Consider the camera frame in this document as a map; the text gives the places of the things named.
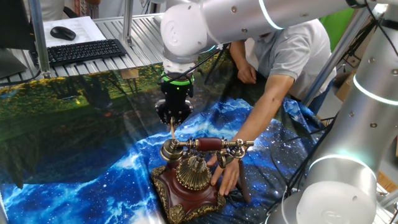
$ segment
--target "man's hand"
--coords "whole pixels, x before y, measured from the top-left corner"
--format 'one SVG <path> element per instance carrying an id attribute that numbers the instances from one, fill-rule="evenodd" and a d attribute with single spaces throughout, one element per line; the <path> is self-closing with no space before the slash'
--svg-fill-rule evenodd
<path id="1" fill-rule="evenodd" d="M 216 171 L 213 174 L 213 177 L 210 180 L 211 185 L 215 185 L 217 183 L 218 178 L 223 174 L 223 181 L 220 187 L 220 195 L 228 195 L 229 192 L 234 189 L 236 183 L 239 178 L 239 163 L 238 159 L 234 159 L 231 163 L 229 163 L 225 169 L 222 169 L 220 166 L 217 166 Z M 207 166 L 213 166 L 217 162 L 217 157 L 213 156 L 208 162 Z"/>
<path id="2" fill-rule="evenodd" d="M 238 67 L 238 78 L 245 84 L 256 84 L 256 69 L 249 63 Z"/>

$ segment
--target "monitor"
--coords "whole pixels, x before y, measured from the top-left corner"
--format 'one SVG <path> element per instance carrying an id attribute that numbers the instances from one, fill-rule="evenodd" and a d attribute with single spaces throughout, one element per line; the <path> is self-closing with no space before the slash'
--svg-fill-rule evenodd
<path id="1" fill-rule="evenodd" d="M 7 49 L 35 50 L 23 0 L 0 0 L 0 78 L 26 70 Z"/>

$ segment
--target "computer mouse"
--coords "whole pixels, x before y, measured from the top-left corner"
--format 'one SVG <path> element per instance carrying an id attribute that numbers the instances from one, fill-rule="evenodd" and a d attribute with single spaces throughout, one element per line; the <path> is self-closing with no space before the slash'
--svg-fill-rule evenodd
<path id="1" fill-rule="evenodd" d="M 74 40 L 76 37 L 75 32 L 66 27 L 54 27 L 51 29 L 50 35 L 63 40 Z"/>

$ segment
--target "antique telephone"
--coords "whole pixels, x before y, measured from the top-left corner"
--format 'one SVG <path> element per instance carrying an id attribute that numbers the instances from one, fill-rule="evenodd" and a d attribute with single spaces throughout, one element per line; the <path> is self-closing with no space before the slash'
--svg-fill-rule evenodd
<path id="1" fill-rule="evenodd" d="M 151 178 L 168 221 L 179 224 L 219 210 L 226 203 L 217 186 L 210 185 L 211 173 L 206 166 L 205 154 L 216 153 L 219 166 L 225 168 L 233 159 L 241 159 L 245 155 L 243 147 L 253 146 L 254 141 L 191 138 L 182 142 L 174 138 L 173 130 L 172 134 L 173 138 L 166 140 L 160 148 L 160 155 L 167 165 L 153 169 Z M 250 202 L 241 161 L 239 171 L 241 182 L 238 187 L 242 189 L 245 201 Z"/>

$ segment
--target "black keyboard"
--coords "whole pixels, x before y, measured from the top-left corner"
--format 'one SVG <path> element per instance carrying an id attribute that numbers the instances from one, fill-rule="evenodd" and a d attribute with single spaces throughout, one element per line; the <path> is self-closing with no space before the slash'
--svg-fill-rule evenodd
<path id="1" fill-rule="evenodd" d="M 110 58 L 125 55 L 126 49 L 119 40 L 99 40 L 80 44 L 70 44 L 47 48 L 50 66 L 80 63 L 98 58 Z M 33 63 L 39 66 L 37 52 L 30 51 Z"/>

